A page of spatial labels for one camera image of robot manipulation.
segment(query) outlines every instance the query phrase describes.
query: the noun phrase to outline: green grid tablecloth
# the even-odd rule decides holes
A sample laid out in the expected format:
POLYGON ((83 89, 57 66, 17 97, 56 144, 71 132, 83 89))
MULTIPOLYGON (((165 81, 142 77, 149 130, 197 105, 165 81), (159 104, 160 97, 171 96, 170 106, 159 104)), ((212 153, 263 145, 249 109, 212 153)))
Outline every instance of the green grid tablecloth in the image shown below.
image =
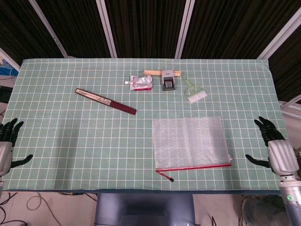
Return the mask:
POLYGON ((34 158, 5 176, 5 189, 276 190, 271 170, 245 159, 267 157, 253 122, 259 115, 286 136, 266 60, 24 60, 5 121, 24 121, 14 160, 34 158), (130 91, 124 81, 144 69, 181 70, 208 96, 190 104, 179 77, 175 91, 162 91, 156 76, 152 91, 130 91), (76 88, 136 108, 137 114, 91 101, 75 94, 76 88), (152 120, 207 116, 221 116, 232 166, 173 171, 173 183, 157 174, 152 120))

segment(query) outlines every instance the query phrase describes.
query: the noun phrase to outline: white metal frame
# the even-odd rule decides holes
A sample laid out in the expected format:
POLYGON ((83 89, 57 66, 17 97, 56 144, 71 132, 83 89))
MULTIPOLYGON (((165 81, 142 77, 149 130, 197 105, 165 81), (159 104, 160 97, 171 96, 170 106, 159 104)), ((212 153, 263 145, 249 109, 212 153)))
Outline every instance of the white metal frame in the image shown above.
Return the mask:
POLYGON ((64 49, 63 45, 61 44, 61 42, 58 39, 58 37, 55 34, 55 32, 53 31, 51 25, 49 24, 48 20, 46 19, 44 13, 42 12, 42 10, 39 7, 39 5, 37 4, 36 0, 28 0, 28 1, 32 5, 34 11, 36 11, 36 13, 38 14, 39 18, 41 19, 42 23, 44 24, 44 26, 46 27, 46 29, 50 33, 50 35, 53 38, 53 40, 55 41, 55 43, 57 44, 57 46, 60 49, 63 57, 64 58, 71 58, 70 56, 68 56, 66 50, 64 49))
POLYGON ((111 58, 117 58, 114 39, 113 39, 112 31, 111 31, 111 26, 110 26, 105 2, 104 2, 104 0, 96 0, 96 4, 97 4, 100 19, 103 24, 103 30, 104 30, 105 38, 108 43, 111 58))
POLYGON ((286 39, 301 25, 301 8, 279 31, 270 44, 259 55, 258 59, 269 59, 271 55, 286 41, 286 39))
POLYGON ((186 0, 175 59, 181 59, 195 0, 186 0))
POLYGON ((3 49, 0 48, 0 56, 5 59, 10 65, 12 65, 18 72, 20 71, 20 65, 17 64, 3 49))
POLYGON ((284 102, 283 104, 280 105, 280 109, 281 109, 281 112, 283 114, 286 114, 286 115, 290 115, 294 118, 298 118, 298 119, 301 119, 301 107, 298 107, 298 106, 294 106, 292 104, 294 103, 297 103, 299 100, 301 100, 301 94, 294 97, 293 99, 291 99, 289 102, 284 102), (290 112, 287 112, 285 111, 285 109, 287 107, 290 107, 290 108, 293 108, 293 109, 296 109, 296 110, 299 110, 300 111, 300 115, 297 115, 297 114, 294 114, 294 113, 290 113, 290 112))

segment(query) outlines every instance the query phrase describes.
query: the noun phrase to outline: black curtain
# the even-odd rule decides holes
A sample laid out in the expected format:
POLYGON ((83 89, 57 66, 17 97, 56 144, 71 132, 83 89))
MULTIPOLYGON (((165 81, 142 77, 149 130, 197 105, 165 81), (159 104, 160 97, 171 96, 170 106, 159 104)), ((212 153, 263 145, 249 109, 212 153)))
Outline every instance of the black curtain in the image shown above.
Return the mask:
POLYGON ((19 65, 29 58, 63 57, 28 0, 0 1, 0 47, 19 65))
POLYGON ((269 58, 278 99, 301 94, 301 26, 269 58))
POLYGON ((182 58, 256 59, 301 0, 196 0, 182 58))
POLYGON ((36 0, 72 57, 111 57, 95 0, 36 0))
POLYGON ((118 57, 174 58, 185 0, 106 0, 118 57))

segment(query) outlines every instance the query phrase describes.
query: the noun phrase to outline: small brush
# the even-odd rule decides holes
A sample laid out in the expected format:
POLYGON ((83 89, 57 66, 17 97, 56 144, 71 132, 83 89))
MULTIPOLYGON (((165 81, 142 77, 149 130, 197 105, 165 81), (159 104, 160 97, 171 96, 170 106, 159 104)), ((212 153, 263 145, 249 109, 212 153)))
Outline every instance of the small brush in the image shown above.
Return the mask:
POLYGON ((183 77, 183 79, 188 86, 188 89, 185 90, 185 96, 191 104, 207 96, 207 93, 201 86, 193 86, 186 77, 183 77))

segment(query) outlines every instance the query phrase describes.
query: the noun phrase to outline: white bristles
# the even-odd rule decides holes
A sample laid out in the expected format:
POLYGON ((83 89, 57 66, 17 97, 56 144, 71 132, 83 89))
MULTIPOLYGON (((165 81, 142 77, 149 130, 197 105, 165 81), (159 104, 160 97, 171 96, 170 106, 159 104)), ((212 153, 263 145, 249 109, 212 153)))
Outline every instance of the white bristles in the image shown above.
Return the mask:
POLYGON ((207 96, 207 93, 205 91, 202 91, 202 92, 198 92, 196 94, 192 94, 187 98, 188 98, 190 103, 194 103, 194 102, 197 102, 198 100, 200 100, 200 99, 202 99, 206 96, 207 96))

